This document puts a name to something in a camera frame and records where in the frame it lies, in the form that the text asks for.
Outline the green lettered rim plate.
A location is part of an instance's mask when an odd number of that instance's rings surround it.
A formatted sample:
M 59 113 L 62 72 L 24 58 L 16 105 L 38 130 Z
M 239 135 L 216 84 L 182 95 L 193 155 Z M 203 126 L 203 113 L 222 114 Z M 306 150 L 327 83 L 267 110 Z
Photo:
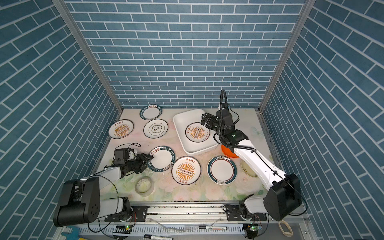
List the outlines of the green lettered rim plate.
M 170 169 L 176 160 L 175 152 L 168 146 L 158 146 L 152 149 L 149 155 L 153 158 L 147 166 L 153 172 L 164 172 Z

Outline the flower outline white plate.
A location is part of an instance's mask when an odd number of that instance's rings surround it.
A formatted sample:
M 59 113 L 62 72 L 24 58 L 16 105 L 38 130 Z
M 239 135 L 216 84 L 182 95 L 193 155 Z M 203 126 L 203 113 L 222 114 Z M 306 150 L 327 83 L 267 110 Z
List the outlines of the flower outline white plate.
M 164 136 L 168 131 L 168 123 L 161 119 L 149 121 L 143 129 L 146 137 L 150 139 L 157 139 Z

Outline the green red ring plate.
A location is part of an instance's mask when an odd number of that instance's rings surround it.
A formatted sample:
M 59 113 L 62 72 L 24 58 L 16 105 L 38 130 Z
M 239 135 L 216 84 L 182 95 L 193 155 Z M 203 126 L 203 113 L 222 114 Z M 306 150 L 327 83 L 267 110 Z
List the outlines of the green red ring plate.
M 229 185 L 237 177 L 235 162 L 226 156 L 213 157 L 207 166 L 209 178 L 218 185 Z

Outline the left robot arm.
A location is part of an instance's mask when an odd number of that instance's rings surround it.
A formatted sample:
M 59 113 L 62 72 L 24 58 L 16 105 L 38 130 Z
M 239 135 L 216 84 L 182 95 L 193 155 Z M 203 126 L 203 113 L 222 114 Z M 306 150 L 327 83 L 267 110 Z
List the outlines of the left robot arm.
M 92 223 L 100 218 L 109 222 L 126 222 L 133 218 L 133 209 L 127 197 L 101 200 L 101 189 L 125 177 L 127 173 L 139 174 L 145 170 L 153 156 L 138 154 L 134 159 L 114 160 L 111 166 L 83 179 L 66 181 L 53 216 L 56 227 Z

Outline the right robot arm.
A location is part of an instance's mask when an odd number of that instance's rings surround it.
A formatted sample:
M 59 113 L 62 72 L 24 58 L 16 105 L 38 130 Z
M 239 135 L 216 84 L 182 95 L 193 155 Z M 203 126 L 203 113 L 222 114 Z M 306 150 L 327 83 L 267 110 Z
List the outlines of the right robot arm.
M 263 199 L 247 197 L 242 201 L 241 206 L 246 214 L 260 212 L 262 201 L 266 212 L 276 221 L 294 215 L 292 212 L 304 200 L 301 194 L 301 182 L 295 174 L 288 175 L 267 160 L 245 133 L 235 129 L 229 111 L 217 111 L 215 116 L 205 113 L 202 115 L 201 125 L 215 131 L 219 143 L 247 163 L 268 191 Z

